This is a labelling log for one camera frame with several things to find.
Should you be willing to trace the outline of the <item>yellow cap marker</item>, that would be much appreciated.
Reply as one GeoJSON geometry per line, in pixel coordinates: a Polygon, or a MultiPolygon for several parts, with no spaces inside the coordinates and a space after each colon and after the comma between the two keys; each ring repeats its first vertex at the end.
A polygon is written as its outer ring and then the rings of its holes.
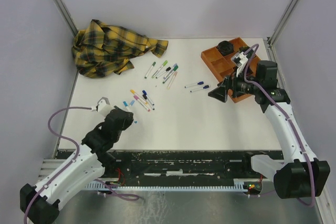
{"type": "Polygon", "coordinates": [[[130,92],[131,92],[133,95],[137,96],[137,97],[142,101],[143,104],[147,104],[146,100],[145,100],[144,98],[142,98],[142,97],[141,97],[137,92],[135,92],[133,89],[131,89],[130,92]]]}

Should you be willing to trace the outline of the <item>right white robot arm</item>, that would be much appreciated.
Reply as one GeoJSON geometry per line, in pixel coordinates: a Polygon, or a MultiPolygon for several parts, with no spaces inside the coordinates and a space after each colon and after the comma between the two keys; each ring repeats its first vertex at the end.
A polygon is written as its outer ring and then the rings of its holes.
{"type": "Polygon", "coordinates": [[[226,102],[228,94],[254,95],[262,112],[271,123],[283,154],[278,162],[266,154],[252,155],[242,162],[241,172],[246,177],[260,173],[273,182],[281,199],[319,197],[330,174],[327,161],[321,161],[303,137],[287,92],[277,86],[278,66],[273,61],[261,60],[254,76],[234,71],[226,76],[208,96],[226,102]]]}

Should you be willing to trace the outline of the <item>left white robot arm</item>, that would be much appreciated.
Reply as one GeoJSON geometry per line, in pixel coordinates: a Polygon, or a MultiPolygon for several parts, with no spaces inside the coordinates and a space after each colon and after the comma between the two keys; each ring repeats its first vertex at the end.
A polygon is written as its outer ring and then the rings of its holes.
{"type": "Polygon", "coordinates": [[[75,151],[52,173],[35,185],[26,184],[19,192],[24,223],[53,223],[68,201],[102,175],[116,171],[115,157],[109,150],[134,121],[133,113],[117,106],[99,111],[104,121],[86,134],[75,151]]]}

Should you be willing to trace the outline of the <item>magenta cap marker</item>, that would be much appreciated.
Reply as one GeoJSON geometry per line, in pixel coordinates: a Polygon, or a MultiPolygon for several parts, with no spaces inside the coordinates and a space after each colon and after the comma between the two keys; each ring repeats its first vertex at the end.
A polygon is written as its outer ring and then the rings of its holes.
{"type": "Polygon", "coordinates": [[[148,111],[148,112],[151,111],[151,110],[146,106],[145,102],[143,102],[137,95],[134,95],[133,97],[135,98],[135,100],[136,100],[137,102],[140,103],[140,105],[141,105],[146,111],[148,111]]]}

